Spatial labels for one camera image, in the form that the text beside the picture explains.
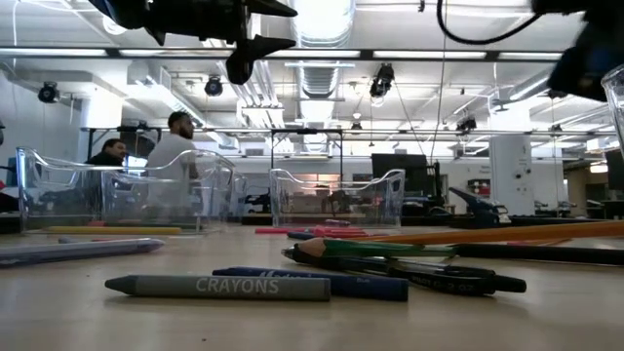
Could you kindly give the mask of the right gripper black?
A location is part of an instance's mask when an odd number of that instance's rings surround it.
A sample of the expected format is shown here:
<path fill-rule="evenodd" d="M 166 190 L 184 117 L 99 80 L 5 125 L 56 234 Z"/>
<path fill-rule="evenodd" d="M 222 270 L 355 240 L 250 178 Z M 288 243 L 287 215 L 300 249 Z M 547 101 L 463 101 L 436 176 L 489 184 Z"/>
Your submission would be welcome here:
<path fill-rule="evenodd" d="M 623 64 L 623 24 L 588 22 L 547 81 L 556 92 L 606 102 L 602 80 Z"/>

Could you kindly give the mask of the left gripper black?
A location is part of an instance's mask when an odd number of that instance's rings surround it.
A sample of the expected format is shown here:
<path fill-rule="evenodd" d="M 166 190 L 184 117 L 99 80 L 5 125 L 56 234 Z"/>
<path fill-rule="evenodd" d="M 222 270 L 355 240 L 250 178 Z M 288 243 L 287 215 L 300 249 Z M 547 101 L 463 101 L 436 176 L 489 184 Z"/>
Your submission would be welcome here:
<path fill-rule="evenodd" d="M 286 50 L 296 42 L 285 38 L 255 36 L 248 39 L 250 14 L 294 18 L 297 10 L 278 0 L 119 0 L 116 22 L 127 29 L 143 28 L 163 46 L 169 34 L 220 39 L 236 50 L 226 61 L 231 83 L 245 84 L 253 72 L 252 59 Z"/>

